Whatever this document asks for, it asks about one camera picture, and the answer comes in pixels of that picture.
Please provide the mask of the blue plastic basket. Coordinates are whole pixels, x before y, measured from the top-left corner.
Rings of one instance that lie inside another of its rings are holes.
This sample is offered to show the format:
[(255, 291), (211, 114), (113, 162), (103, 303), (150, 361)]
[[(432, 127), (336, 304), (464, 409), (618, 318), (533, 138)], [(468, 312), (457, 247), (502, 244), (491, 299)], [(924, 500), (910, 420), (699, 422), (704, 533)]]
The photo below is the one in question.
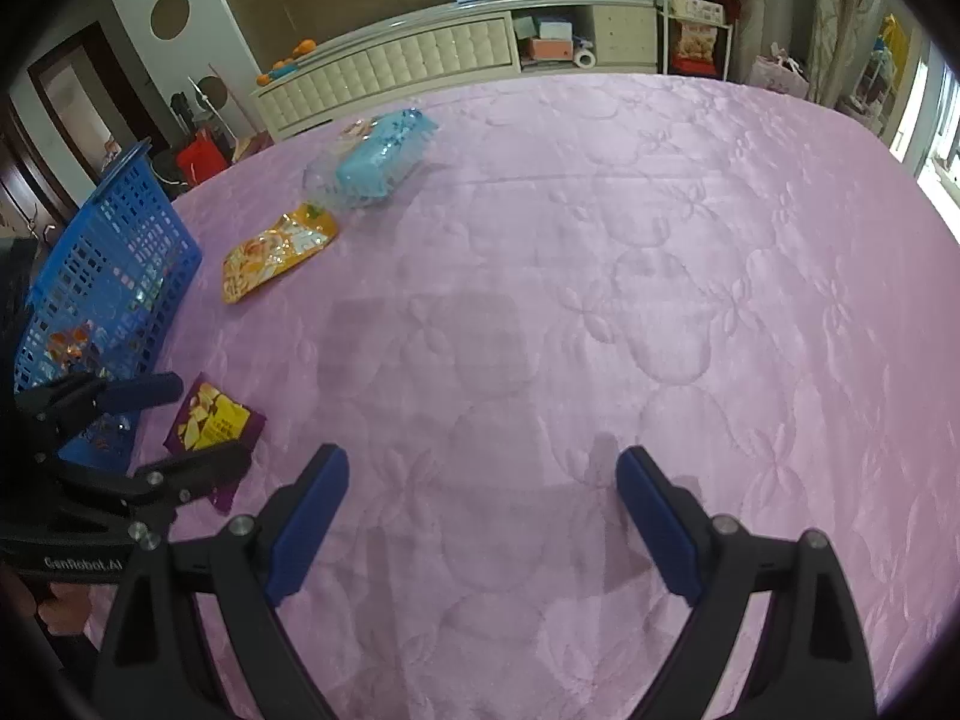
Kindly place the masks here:
[(101, 353), (99, 371), (91, 374), (110, 380), (151, 374), (201, 261), (153, 174), (148, 145), (126, 149), (29, 288), (32, 316), (14, 347), (13, 392), (64, 377), (46, 355), (47, 337), (83, 320), (93, 323)]

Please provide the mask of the pink gift bag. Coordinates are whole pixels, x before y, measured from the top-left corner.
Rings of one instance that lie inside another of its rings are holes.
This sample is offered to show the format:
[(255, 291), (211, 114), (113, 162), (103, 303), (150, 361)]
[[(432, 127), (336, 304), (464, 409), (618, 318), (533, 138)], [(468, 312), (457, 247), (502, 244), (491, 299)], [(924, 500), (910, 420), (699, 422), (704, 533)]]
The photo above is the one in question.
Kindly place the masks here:
[(773, 43), (766, 55), (757, 55), (747, 75), (747, 85), (786, 94), (797, 99), (807, 98), (809, 80), (796, 60), (778, 43)]

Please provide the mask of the pink quilted table cover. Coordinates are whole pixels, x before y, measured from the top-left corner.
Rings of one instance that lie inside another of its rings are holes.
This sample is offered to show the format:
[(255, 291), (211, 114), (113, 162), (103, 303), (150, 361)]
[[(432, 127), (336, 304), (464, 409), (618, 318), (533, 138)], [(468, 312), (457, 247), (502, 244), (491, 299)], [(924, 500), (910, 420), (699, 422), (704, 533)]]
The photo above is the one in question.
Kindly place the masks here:
[(161, 367), (265, 429), (255, 512), (319, 445), (350, 489), (293, 644), (343, 718), (622, 718), (685, 619), (615, 491), (646, 447), (709, 512), (832, 540), (880, 697), (958, 603), (958, 245), (861, 125), (665, 76), (421, 96), (385, 205), (238, 304), (229, 250), (335, 127), (176, 202), (202, 263)]

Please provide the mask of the orange cartoon snack bar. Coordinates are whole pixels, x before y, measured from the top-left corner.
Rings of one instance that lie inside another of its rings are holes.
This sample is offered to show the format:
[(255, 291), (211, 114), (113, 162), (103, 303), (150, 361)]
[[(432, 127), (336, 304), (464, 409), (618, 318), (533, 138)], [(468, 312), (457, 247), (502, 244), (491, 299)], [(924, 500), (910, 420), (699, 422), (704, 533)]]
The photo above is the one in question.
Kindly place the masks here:
[(46, 341), (46, 355), (60, 376), (98, 372), (101, 353), (94, 343), (93, 323), (83, 320), (73, 327), (50, 332)]

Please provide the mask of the light blue wafer pack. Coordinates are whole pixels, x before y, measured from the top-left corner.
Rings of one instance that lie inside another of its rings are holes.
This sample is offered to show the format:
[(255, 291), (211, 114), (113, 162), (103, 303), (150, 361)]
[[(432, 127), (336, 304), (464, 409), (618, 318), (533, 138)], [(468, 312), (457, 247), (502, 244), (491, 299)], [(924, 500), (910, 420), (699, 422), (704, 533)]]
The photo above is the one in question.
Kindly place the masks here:
[(418, 107), (348, 124), (302, 171), (304, 198), (331, 211), (387, 202), (425, 159), (438, 130)]

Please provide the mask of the purple yellow chip packet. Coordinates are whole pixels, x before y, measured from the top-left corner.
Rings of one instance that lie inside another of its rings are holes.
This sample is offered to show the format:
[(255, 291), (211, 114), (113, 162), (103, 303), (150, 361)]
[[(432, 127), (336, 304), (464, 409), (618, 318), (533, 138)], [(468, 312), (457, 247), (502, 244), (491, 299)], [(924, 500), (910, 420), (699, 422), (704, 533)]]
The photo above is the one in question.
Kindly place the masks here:
[(164, 439), (171, 455), (185, 454), (239, 440), (254, 450), (267, 418), (233, 397), (226, 395), (205, 374), (199, 374), (184, 395)]

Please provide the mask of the red bag on floor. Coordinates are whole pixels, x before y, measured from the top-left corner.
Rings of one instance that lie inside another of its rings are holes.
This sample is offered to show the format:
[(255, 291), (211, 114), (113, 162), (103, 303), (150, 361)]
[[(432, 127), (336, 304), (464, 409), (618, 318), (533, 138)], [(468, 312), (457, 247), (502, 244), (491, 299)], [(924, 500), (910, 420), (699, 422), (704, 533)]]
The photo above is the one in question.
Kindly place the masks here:
[(199, 128), (192, 140), (176, 153), (176, 166), (182, 172), (189, 187), (197, 187), (226, 171), (229, 164), (218, 148), (213, 133), (208, 128)]

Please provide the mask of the orange yellow chip bag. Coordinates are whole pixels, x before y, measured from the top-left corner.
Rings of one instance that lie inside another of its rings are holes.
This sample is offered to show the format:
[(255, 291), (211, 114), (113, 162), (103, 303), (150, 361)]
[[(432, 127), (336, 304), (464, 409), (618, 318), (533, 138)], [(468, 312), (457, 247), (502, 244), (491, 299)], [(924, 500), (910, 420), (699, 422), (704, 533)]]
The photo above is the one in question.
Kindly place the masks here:
[(319, 254), (338, 236), (334, 215), (302, 203), (257, 236), (229, 250), (221, 269), (221, 297), (238, 304), (264, 284)]

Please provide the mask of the cream tv cabinet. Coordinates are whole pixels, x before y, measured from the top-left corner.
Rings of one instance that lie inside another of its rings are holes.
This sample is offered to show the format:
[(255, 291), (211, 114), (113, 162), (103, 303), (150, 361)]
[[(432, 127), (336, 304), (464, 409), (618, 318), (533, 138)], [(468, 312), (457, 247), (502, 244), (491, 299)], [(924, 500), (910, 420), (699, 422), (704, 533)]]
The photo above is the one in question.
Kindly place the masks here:
[(472, 0), (334, 37), (252, 93), (274, 140), (418, 93), (578, 71), (658, 70), (652, 0)]

